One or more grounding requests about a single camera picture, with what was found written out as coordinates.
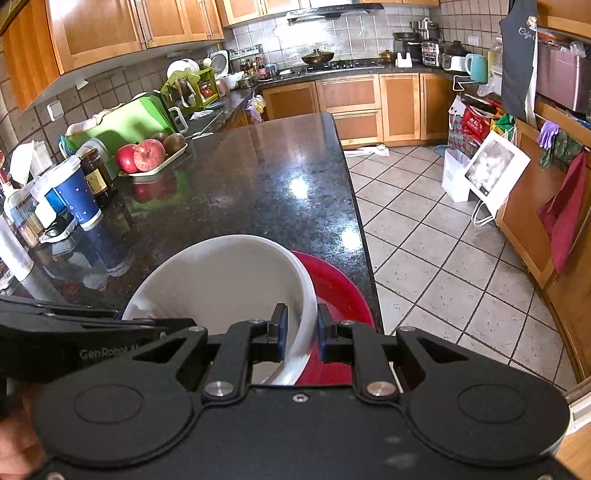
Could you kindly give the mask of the person left hand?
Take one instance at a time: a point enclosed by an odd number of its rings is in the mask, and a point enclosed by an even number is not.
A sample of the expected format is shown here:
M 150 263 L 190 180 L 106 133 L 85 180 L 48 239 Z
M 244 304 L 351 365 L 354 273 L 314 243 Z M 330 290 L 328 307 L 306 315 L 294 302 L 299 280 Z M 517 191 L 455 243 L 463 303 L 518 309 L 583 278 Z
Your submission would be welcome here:
M 32 425 L 32 407 L 41 385 L 21 384 L 1 420 L 1 479 L 27 479 L 46 461 Z

